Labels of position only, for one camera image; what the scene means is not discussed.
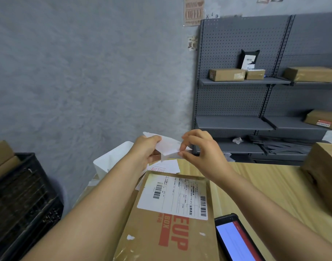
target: person's right hand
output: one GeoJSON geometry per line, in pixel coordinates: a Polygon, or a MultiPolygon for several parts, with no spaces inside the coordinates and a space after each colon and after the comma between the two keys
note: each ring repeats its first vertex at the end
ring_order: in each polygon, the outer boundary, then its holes
{"type": "Polygon", "coordinates": [[[223,174],[233,172],[233,169],[224,157],[219,145],[207,131],[200,129],[191,130],[182,136],[183,142],[180,147],[180,155],[192,163],[209,180],[216,183],[223,178],[223,174]],[[189,145],[200,147],[200,156],[185,151],[189,145]]]}

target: forearm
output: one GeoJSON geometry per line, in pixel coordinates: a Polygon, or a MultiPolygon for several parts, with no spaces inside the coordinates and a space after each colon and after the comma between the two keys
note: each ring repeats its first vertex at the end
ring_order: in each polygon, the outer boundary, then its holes
{"type": "Polygon", "coordinates": [[[24,260],[101,260],[139,178],[129,155],[25,256],[24,260]]]}
{"type": "Polygon", "coordinates": [[[332,260],[332,244],[261,193],[233,169],[217,180],[276,260],[332,260]]]}

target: hand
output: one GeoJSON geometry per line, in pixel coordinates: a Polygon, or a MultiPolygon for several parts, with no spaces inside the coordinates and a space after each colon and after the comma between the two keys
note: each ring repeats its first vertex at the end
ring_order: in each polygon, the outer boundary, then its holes
{"type": "Polygon", "coordinates": [[[217,183],[223,177],[223,174],[234,172],[219,145],[207,131],[191,130],[185,133],[182,138],[183,142],[178,155],[197,167],[209,180],[217,183]],[[199,157],[185,151],[190,144],[200,147],[199,157]]]}
{"type": "Polygon", "coordinates": [[[155,150],[155,146],[161,141],[161,136],[155,135],[146,137],[144,135],[138,137],[127,155],[135,158],[138,164],[138,170],[142,172],[148,163],[152,163],[161,159],[161,154],[155,150]]]}

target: black package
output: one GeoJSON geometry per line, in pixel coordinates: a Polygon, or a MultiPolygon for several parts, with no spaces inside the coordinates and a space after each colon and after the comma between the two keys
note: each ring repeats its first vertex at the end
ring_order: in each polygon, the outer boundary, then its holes
{"type": "Polygon", "coordinates": [[[254,70],[255,62],[257,61],[260,50],[245,52],[241,49],[240,60],[238,62],[238,69],[254,70]]]}

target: wooden table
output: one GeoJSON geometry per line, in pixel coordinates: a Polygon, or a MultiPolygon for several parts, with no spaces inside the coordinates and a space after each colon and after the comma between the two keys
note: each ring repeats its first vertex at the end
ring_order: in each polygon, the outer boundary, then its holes
{"type": "MultiPolygon", "coordinates": [[[[181,170],[180,174],[202,176],[198,169],[186,160],[178,159],[178,164],[181,170]]],[[[237,162],[231,162],[230,164],[261,192],[332,243],[332,215],[299,167],[237,162]]],[[[86,196],[92,188],[87,187],[78,201],[86,196]]],[[[274,258],[243,217],[233,200],[214,183],[211,183],[211,191],[214,216],[219,217],[236,213],[266,261],[273,261],[274,258]]],[[[126,211],[121,216],[121,223],[117,226],[116,238],[113,238],[110,242],[106,260],[111,260],[114,255],[136,196],[137,191],[134,191],[126,211]]]]}

